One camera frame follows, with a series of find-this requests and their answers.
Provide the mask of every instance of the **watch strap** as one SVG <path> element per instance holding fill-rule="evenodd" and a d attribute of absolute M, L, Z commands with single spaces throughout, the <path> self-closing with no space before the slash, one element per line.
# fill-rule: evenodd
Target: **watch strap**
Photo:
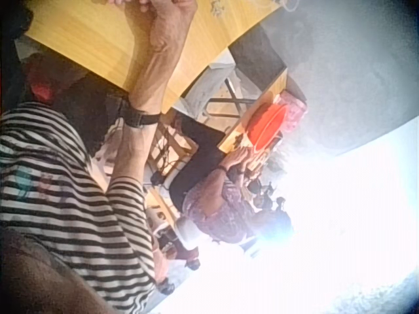
<path fill-rule="evenodd" d="M 161 113 L 145 114 L 144 111 L 133 108 L 130 105 L 130 102 L 126 100 L 121 115 L 127 126 L 130 126 L 131 128 L 140 128 L 141 126 L 149 126 L 158 123 Z"/>

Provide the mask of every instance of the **striped shirt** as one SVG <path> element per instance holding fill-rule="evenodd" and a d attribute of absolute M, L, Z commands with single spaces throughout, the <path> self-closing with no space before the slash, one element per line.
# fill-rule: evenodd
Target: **striped shirt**
<path fill-rule="evenodd" d="M 42 104 L 0 123 L 2 226 L 38 241 L 115 309 L 144 309 L 155 280 L 141 184 L 120 177 L 104 192 L 77 132 Z"/>

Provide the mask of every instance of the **floor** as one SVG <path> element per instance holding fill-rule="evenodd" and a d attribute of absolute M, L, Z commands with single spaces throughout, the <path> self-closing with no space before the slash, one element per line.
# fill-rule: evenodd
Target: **floor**
<path fill-rule="evenodd" d="M 419 113 L 417 13 L 408 1 L 301 0 L 262 22 L 303 91 L 308 114 L 283 143 L 283 166 L 348 152 Z"/>

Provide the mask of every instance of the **white wall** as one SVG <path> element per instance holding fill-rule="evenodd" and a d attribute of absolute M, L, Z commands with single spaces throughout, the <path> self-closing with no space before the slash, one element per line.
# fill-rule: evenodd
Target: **white wall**
<path fill-rule="evenodd" d="M 418 294 L 418 118 L 302 169 L 287 210 L 288 247 L 209 253 L 153 313 L 402 313 Z"/>

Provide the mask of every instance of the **red plastic bowl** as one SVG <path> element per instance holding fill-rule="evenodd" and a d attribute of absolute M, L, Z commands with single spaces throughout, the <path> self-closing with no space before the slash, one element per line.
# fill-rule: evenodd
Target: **red plastic bowl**
<path fill-rule="evenodd" d="M 287 106 L 275 103 L 263 105 L 256 111 L 247 126 L 247 136 L 255 152 L 260 152 L 272 142 L 280 131 L 286 114 Z"/>

